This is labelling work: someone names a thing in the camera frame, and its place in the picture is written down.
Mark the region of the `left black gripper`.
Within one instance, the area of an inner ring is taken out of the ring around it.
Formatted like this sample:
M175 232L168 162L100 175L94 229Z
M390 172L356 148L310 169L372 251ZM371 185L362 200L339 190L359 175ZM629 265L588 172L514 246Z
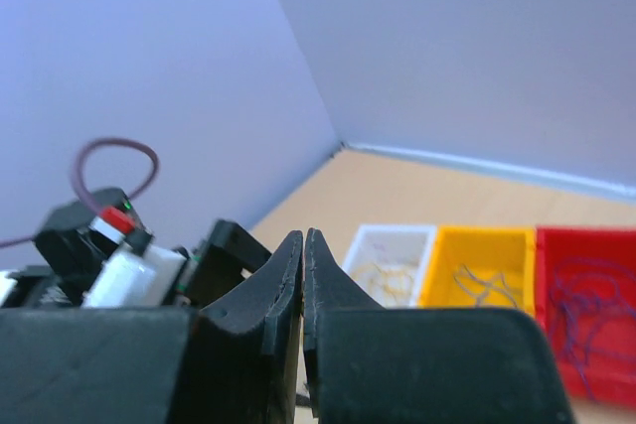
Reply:
M189 253L175 290L175 304L204 308L255 273L271 252L238 223L218 219Z

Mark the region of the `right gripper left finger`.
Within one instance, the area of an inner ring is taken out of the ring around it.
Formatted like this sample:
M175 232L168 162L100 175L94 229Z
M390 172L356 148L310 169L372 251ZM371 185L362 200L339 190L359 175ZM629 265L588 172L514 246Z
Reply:
M9 309L5 423L290 423L302 292L300 231L210 306Z

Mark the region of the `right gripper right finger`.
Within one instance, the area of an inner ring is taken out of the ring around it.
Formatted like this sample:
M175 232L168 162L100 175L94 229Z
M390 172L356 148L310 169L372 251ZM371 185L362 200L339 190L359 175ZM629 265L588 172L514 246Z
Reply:
M547 339L526 313L383 307L316 228L304 262L303 353L320 422L574 421Z

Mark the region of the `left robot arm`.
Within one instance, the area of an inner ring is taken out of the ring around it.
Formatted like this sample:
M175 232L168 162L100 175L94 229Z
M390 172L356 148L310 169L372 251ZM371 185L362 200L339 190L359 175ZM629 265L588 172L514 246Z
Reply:
M44 264L2 271L2 308L204 307L271 256L224 219L192 250L158 246L121 189L93 195L100 213L80 201L49 213L32 240Z

